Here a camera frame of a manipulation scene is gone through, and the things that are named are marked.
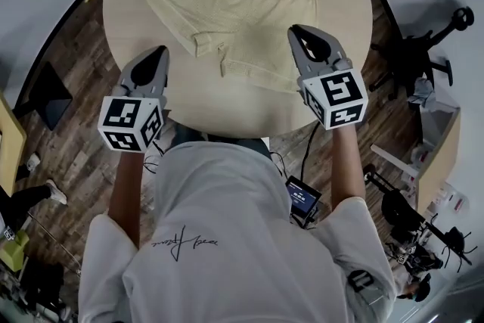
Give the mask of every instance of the yellow shorts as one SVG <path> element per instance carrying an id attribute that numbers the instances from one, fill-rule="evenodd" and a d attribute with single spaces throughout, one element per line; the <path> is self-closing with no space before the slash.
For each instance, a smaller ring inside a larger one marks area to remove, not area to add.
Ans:
<path id="1" fill-rule="evenodd" d="M 299 72 L 287 29 L 317 27 L 316 0 L 147 0 L 193 56 L 217 50 L 222 75 L 296 92 Z"/>

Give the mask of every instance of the round table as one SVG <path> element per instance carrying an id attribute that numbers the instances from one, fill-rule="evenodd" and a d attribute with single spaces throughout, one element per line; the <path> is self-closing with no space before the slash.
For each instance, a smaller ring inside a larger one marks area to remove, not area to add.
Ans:
<path id="1" fill-rule="evenodd" d="M 103 13 L 107 41 L 119 68 L 155 45 L 169 49 L 166 108 L 176 122 L 214 135 L 262 138 L 315 120 L 298 93 L 222 78 L 216 53 L 192 57 L 146 0 L 104 0 Z M 370 46 L 371 0 L 318 0 L 318 19 L 319 27 L 336 36 L 353 65 L 361 69 Z"/>

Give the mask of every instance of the white shoe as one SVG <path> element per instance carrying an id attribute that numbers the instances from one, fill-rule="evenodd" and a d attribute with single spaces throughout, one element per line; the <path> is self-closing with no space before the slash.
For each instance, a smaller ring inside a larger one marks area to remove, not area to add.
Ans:
<path id="1" fill-rule="evenodd" d="M 33 170 L 36 169 L 39 164 L 40 164 L 39 154 L 34 152 L 32 155 L 30 155 L 30 158 L 28 159 L 26 166 L 29 172 L 33 172 Z"/>
<path id="2" fill-rule="evenodd" d="M 67 205 L 67 197 L 66 195 L 57 188 L 57 185 L 54 183 L 52 179 L 47 179 L 45 183 L 51 189 L 51 199 L 56 200 L 64 205 Z"/>
<path id="3" fill-rule="evenodd" d="M 65 306 L 64 308 L 62 308 L 59 317 L 61 321 L 67 321 L 67 319 L 70 317 L 70 307 Z"/>

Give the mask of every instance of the floor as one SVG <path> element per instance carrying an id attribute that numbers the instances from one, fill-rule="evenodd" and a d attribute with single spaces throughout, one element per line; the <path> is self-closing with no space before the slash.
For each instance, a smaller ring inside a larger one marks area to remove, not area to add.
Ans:
<path id="1" fill-rule="evenodd" d="M 373 42 L 389 38 L 390 25 L 379 0 L 372 0 L 374 12 Z M 103 31 L 102 0 L 83 2 L 64 24 L 42 59 L 49 61 L 73 95 L 73 102 L 50 132 L 37 113 L 25 116 L 21 123 L 28 135 L 24 156 L 37 151 L 42 163 L 24 179 L 18 189 L 41 185 L 53 178 L 68 197 L 68 206 L 51 200 L 34 210 L 36 219 L 57 239 L 54 242 L 43 228 L 31 222 L 28 228 L 28 253 L 46 262 L 60 262 L 66 268 L 61 296 L 76 308 L 79 278 L 76 274 L 92 218 L 107 209 L 113 188 L 119 154 L 108 151 L 97 131 L 102 98 L 110 94 L 119 70 L 111 57 Z M 370 51 L 363 68 L 367 85 L 385 70 L 384 61 Z M 418 139 L 417 116 L 408 109 L 404 93 L 388 102 L 391 85 L 370 94 L 365 121 L 358 126 L 358 141 L 363 165 L 374 163 L 392 182 L 399 182 L 399 172 L 370 151 L 373 143 L 405 160 Z M 284 158 L 288 175 L 299 177 L 301 161 L 314 124 L 283 136 L 271 138 L 271 151 Z M 173 136 L 172 123 L 163 127 L 161 145 L 167 148 Z M 306 162 L 305 182 L 323 193 L 323 216 L 329 213 L 331 133 L 319 129 Z M 145 172 L 142 188 L 141 239 L 146 241 L 153 230 L 150 209 L 153 206 L 154 175 Z M 381 195 L 369 187 L 367 203 L 383 241 L 388 227 L 380 214 Z M 60 244 L 73 254 L 72 259 Z"/>

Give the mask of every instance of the white box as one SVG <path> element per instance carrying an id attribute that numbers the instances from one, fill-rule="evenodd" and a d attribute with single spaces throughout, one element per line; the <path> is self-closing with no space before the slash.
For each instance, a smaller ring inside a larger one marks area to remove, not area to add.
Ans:
<path id="1" fill-rule="evenodd" d="M 337 70 L 302 81 L 304 101 L 325 129 L 363 120 L 368 95 L 360 72 Z"/>
<path id="2" fill-rule="evenodd" d="M 113 151 L 146 152 L 162 126 L 157 98 L 107 96 L 103 100 L 98 131 Z"/>

